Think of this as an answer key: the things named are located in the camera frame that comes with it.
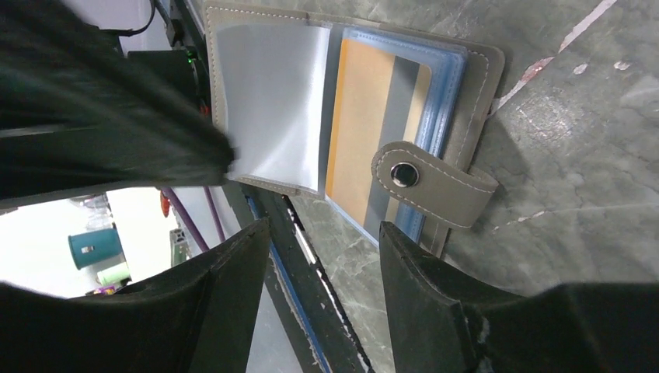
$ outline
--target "black cable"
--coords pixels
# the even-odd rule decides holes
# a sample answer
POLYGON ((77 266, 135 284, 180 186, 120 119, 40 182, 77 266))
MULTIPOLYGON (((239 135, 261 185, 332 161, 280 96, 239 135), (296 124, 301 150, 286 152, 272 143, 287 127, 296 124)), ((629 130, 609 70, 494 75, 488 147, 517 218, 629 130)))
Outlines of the black cable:
POLYGON ((153 22, 153 18, 155 17, 155 1, 156 0, 149 0, 149 3, 151 4, 151 15, 148 17, 148 22, 141 28, 137 30, 129 29, 129 30, 114 30, 114 29, 104 29, 102 30, 104 33, 108 33, 109 35, 115 36, 115 37, 134 37, 135 35, 139 35, 140 33, 143 33, 147 30, 147 28, 151 25, 151 22, 153 22))

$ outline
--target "strap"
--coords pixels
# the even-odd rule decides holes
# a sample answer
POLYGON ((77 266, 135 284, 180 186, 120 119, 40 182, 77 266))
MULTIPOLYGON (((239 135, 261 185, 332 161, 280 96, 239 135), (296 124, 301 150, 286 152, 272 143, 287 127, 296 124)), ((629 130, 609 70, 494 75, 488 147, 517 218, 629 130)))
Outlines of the strap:
POLYGON ((498 186, 475 167, 464 173, 406 141, 375 153, 371 173, 392 197, 449 228, 470 228, 498 186))

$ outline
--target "snap button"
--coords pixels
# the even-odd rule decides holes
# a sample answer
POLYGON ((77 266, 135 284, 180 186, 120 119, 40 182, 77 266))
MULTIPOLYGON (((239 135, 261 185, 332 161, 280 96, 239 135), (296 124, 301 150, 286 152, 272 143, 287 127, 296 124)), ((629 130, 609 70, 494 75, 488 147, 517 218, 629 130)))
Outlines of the snap button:
POLYGON ((391 177, 397 187, 409 188, 419 182, 419 171, 414 165, 401 162, 392 167, 391 177))

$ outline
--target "gray leather wallet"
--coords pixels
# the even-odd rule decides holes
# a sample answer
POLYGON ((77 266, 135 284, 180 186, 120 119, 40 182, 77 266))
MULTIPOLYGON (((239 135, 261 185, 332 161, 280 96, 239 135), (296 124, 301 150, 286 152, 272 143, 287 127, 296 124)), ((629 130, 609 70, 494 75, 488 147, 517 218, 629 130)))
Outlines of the gray leather wallet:
MULTIPOLYGON (((449 228, 469 228, 479 217, 497 188, 497 182, 483 171, 473 167, 469 169, 469 165, 504 69, 504 55, 500 50, 365 19, 215 0, 205 2, 204 21, 211 66, 213 119, 221 129, 226 129, 226 92, 224 79, 216 68, 216 59, 221 56, 218 56, 215 49, 218 41, 212 30, 239 24, 361 26, 465 47, 468 51, 467 64, 442 159, 414 144, 397 141, 383 146, 374 154, 371 173, 390 196, 426 215, 420 244, 432 253, 441 251, 449 228), (411 165, 415 169, 417 174, 414 183, 404 185, 394 180, 396 165, 402 164, 411 165)), ((312 191, 295 185, 273 183, 271 180, 248 176, 241 176, 237 180, 287 195, 314 195, 312 191)))

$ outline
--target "red object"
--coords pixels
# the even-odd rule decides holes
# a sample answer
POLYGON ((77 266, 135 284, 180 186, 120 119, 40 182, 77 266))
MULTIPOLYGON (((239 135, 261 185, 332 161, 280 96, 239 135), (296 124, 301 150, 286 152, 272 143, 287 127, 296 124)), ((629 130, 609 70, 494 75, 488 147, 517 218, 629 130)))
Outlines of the red object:
POLYGON ((160 208, 162 209, 162 214, 165 215, 165 218, 169 216, 170 206, 171 203, 169 202, 169 198, 165 197, 165 194, 160 192, 160 208))

